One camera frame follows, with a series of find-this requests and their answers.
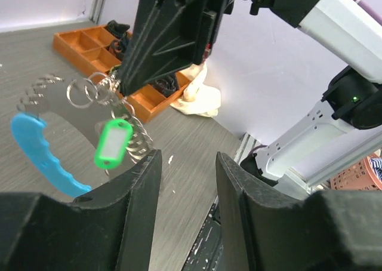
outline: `orange basket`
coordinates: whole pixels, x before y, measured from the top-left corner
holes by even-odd
[[[343,170],[330,180],[331,189],[382,190],[382,181],[370,164],[370,158],[379,158],[375,153]]]

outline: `purple tube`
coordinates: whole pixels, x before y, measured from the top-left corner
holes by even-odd
[[[376,22],[382,25],[382,17],[378,13],[376,13],[366,2],[361,0],[360,2],[358,2],[358,5],[362,7],[362,9],[366,11],[372,18],[374,18]]]

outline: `orange wooden tray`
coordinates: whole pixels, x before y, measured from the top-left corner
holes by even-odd
[[[105,29],[105,26],[96,26],[56,33],[53,38],[53,48],[88,77],[94,72],[107,74],[113,66],[121,63],[109,52],[109,45],[114,39],[115,37]],[[181,72],[177,72],[176,76],[180,89],[168,98],[151,85],[144,86],[128,97],[128,102],[132,104],[136,116],[142,122],[147,123],[161,113],[179,98],[190,84],[190,80]],[[96,83],[101,80],[102,76],[93,78]]]

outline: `green tag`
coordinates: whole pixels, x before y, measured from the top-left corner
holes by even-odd
[[[107,122],[95,151],[95,165],[102,169],[118,167],[124,159],[126,147],[132,135],[133,128],[124,119],[113,119]]]

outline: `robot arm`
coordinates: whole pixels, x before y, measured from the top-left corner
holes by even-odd
[[[349,67],[314,108],[281,138],[257,152],[258,173],[278,179],[310,152],[357,128],[382,123],[382,26],[354,0],[251,0],[250,14],[270,8]],[[140,0],[133,38],[117,78],[130,95],[147,83],[200,64],[213,50],[220,21],[234,0]]]

